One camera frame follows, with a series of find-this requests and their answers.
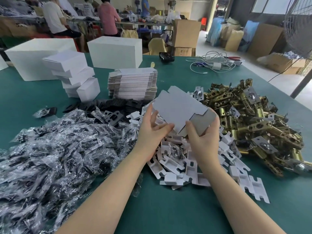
green workbench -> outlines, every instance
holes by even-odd
[[[89,66],[90,55],[86,54]],[[171,85],[184,91],[193,91],[195,86],[207,90],[211,83],[237,85],[240,79],[253,78],[253,86],[260,95],[266,95],[279,108],[280,114],[288,113],[290,124],[302,125],[305,141],[303,157],[312,161],[312,112],[305,106],[281,92],[244,66],[217,74],[196,74],[189,69],[184,57],[176,57],[173,63],[164,65],[158,56],[143,55],[140,67],[150,67],[155,62],[158,70],[158,94]],[[108,98],[108,73],[113,70],[95,68],[101,93],[97,98]],[[58,107],[57,116],[77,99],[68,98],[59,80],[22,80],[15,68],[0,71],[1,133],[0,148],[8,149],[9,142],[23,128],[40,126],[43,119],[32,117],[40,108]],[[277,178],[255,157],[243,161],[251,168],[250,175],[260,177],[267,190],[271,204],[256,203],[288,234],[310,233],[312,221],[312,177],[297,176],[285,172]],[[159,185],[147,166],[143,169],[142,189],[137,198],[130,197],[115,233],[232,233],[231,227],[211,188],[187,185],[173,191],[170,186]]]

electrical cable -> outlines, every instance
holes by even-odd
[[[275,77],[279,76],[280,74],[283,74],[285,71],[287,71],[293,64],[295,64],[299,59],[297,59],[295,62],[293,62],[286,70],[284,70],[283,72],[277,74],[276,76],[274,76],[272,79],[274,79]]]
[[[192,69],[192,65],[207,67],[216,73],[225,73],[234,69],[234,67],[236,66],[234,63],[230,65],[226,57],[227,57],[226,53],[225,56],[223,56],[222,53],[219,53],[217,51],[209,51],[203,56],[196,56],[195,58],[188,57],[186,61],[192,62],[190,65],[190,70],[197,74],[208,74],[208,72],[197,72]],[[213,63],[221,63],[221,69],[220,70],[213,69]]]

person's left hand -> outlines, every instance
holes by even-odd
[[[153,106],[150,104],[144,114],[138,140],[133,148],[136,153],[141,153],[146,161],[152,158],[162,138],[174,128],[173,123],[156,125],[158,111],[152,114],[152,109]]]

pink shirt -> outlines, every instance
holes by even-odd
[[[115,18],[119,18],[119,16],[116,9],[110,3],[102,3],[98,8],[98,12],[99,18],[103,24],[104,34],[117,34]]]

pile of brass latches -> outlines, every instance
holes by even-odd
[[[288,118],[277,114],[274,104],[268,105],[266,96],[256,94],[252,79],[241,80],[233,88],[211,84],[201,102],[216,111],[223,133],[231,132],[243,156],[257,155],[279,177],[283,167],[296,173],[312,171],[312,163],[301,155],[301,133],[287,125]]]

